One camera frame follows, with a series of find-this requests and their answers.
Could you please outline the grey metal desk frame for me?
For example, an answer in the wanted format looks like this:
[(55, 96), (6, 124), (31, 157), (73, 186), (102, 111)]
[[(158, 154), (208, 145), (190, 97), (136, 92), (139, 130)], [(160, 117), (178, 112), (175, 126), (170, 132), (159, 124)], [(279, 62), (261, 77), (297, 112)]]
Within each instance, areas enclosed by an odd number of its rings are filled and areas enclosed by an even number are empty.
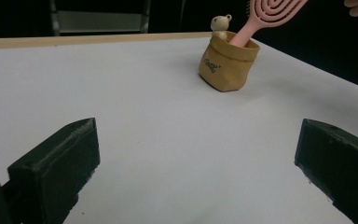
[(146, 33), (151, 0), (49, 0), (55, 35)]

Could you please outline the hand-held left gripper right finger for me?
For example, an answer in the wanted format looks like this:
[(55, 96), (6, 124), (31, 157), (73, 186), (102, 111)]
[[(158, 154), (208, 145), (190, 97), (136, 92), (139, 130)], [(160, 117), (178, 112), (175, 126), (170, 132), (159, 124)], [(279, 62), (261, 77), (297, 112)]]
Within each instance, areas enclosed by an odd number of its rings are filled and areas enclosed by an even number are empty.
[(358, 224), (358, 137), (313, 119), (302, 121), (295, 165)]

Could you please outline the tan pouch with bear charm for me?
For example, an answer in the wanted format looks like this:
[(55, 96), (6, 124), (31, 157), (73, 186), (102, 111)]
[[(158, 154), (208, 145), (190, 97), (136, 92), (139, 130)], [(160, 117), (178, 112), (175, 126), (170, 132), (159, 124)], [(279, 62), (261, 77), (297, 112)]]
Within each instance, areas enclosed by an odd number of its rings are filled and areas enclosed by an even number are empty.
[(212, 37), (199, 65), (200, 76), (218, 91), (237, 91), (247, 80), (260, 47), (250, 40), (244, 47), (229, 43), (235, 33), (228, 30), (232, 16), (215, 16), (210, 27)]

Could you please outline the pink hairbrush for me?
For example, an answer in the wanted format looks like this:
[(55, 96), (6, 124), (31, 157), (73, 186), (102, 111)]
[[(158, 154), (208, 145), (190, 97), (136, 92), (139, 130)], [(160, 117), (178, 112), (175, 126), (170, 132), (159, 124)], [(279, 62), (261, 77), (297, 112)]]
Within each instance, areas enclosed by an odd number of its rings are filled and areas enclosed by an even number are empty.
[(308, 0), (250, 0), (248, 21), (230, 40), (230, 44), (244, 47), (258, 30), (285, 24), (307, 2)]

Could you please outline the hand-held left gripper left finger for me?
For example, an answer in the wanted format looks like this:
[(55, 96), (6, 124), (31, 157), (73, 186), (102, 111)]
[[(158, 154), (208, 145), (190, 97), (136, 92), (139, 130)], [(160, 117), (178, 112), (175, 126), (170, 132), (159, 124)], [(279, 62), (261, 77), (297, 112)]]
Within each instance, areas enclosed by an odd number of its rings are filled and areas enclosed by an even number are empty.
[(8, 168), (16, 224), (62, 224), (100, 164), (96, 120), (70, 123)]

